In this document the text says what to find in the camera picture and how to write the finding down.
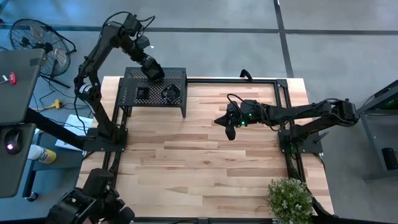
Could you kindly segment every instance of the metal stand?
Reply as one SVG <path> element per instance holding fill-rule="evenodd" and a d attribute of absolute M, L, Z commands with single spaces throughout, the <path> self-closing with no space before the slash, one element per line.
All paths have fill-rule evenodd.
<path fill-rule="evenodd" d="M 290 131 L 279 130 L 278 132 L 280 151 L 283 153 L 323 153 L 321 136 L 318 133 L 309 135 L 303 144 L 296 149 L 290 146 Z"/>
<path fill-rule="evenodd" d="M 132 108 L 143 107 L 174 107 L 180 108 L 182 117 L 187 115 L 187 73 L 185 68 L 164 68 L 165 77 L 159 81 L 150 81 L 141 68 L 127 67 L 119 92 L 119 105 L 126 106 L 131 116 Z M 180 96 L 171 103 L 162 99 L 162 91 L 170 84 L 180 90 Z M 139 98 L 139 89 L 147 89 L 147 98 Z"/>
<path fill-rule="evenodd" d="M 51 75 L 49 77 L 46 76 L 46 75 L 42 75 L 42 74 L 39 74 L 39 76 L 44 78 L 44 79 L 46 79 L 46 80 L 48 80 L 48 81 L 50 81 L 50 82 L 54 82 L 54 83 L 56 83 L 58 85 L 61 85 L 61 86 L 65 87 L 65 88 L 70 88 L 70 86 L 68 86 L 67 84 L 64 84 L 63 82 L 60 82 L 60 81 L 54 79 L 55 76 L 53 74 L 54 74 L 55 66 L 56 66 L 57 63 L 58 63 L 58 61 L 56 60 L 54 62 L 54 66 L 52 67 L 52 72 L 51 72 Z"/>

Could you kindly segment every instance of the wooden tabletop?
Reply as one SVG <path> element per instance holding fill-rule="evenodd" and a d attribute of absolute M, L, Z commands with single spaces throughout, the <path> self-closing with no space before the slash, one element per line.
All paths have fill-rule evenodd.
<path fill-rule="evenodd" d="M 109 117 L 119 78 L 103 80 L 101 102 Z M 290 78 L 288 84 L 292 106 L 308 104 L 303 80 Z M 227 93 L 276 104 L 269 84 L 206 83 L 188 84 L 185 119 L 180 108 L 133 108 L 116 189 L 137 217 L 274 217 L 267 187 L 272 179 L 287 177 L 277 134 L 254 124 L 236 128 L 236 139 L 229 141 L 224 127 L 213 122 L 225 114 Z M 90 170 L 102 166 L 103 157 L 96 152 L 83 162 L 79 186 Z M 321 162 L 311 154 L 302 157 L 308 187 L 333 213 Z"/>

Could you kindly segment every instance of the black computer mouse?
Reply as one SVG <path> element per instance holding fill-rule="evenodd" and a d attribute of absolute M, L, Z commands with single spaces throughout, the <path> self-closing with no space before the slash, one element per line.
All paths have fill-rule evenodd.
<path fill-rule="evenodd" d="M 4 137 L 4 147 L 8 154 L 15 155 L 22 150 L 22 134 L 20 129 L 12 129 Z"/>

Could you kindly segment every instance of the bottle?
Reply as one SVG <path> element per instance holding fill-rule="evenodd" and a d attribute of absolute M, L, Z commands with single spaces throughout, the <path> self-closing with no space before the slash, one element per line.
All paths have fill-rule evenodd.
<path fill-rule="evenodd" d="M 28 159 L 45 164 L 54 162 L 56 157 L 57 154 L 55 152 L 37 145 L 30 145 L 29 154 L 27 155 Z"/>

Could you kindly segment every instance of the fan guard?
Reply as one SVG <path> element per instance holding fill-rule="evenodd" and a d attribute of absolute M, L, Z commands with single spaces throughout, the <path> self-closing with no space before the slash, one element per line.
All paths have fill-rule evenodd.
<path fill-rule="evenodd" d="M 75 44 L 51 26 L 34 19 L 16 21 L 11 27 L 9 38 L 14 50 L 44 49 L 45 63 L 40 73 L 50 77 L 64 74 L 70 66 L 70 54 L 76 51 Z M 73 45 L 72 51 L 69 51 L 64 40 Z"/>

